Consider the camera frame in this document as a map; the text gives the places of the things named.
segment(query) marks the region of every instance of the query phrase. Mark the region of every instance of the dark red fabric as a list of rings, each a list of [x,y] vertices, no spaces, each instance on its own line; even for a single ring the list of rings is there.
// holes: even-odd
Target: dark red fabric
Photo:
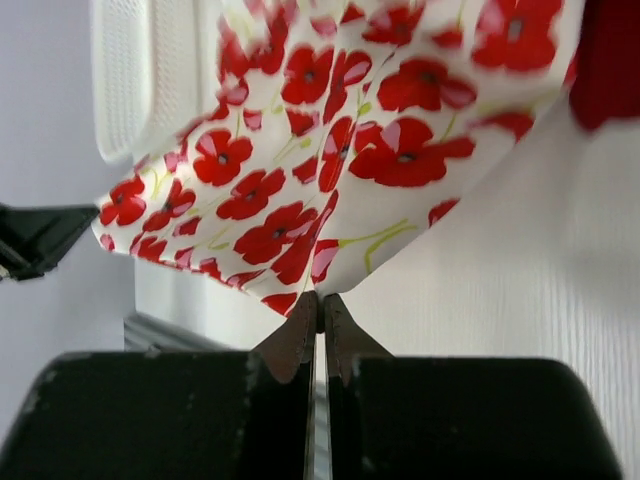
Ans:
[[[584,128],[640,116],[639,51],[640,0],[587,0],[570,95]]]

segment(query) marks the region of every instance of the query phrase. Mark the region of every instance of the floral cloth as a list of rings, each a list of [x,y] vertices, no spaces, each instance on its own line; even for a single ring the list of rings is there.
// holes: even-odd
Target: floral cloth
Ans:
[[[283,315],[354,287],[514,148],[573,80],[583,8],[238,3],[211,26],[217,109],[100,199],[94,231]]]

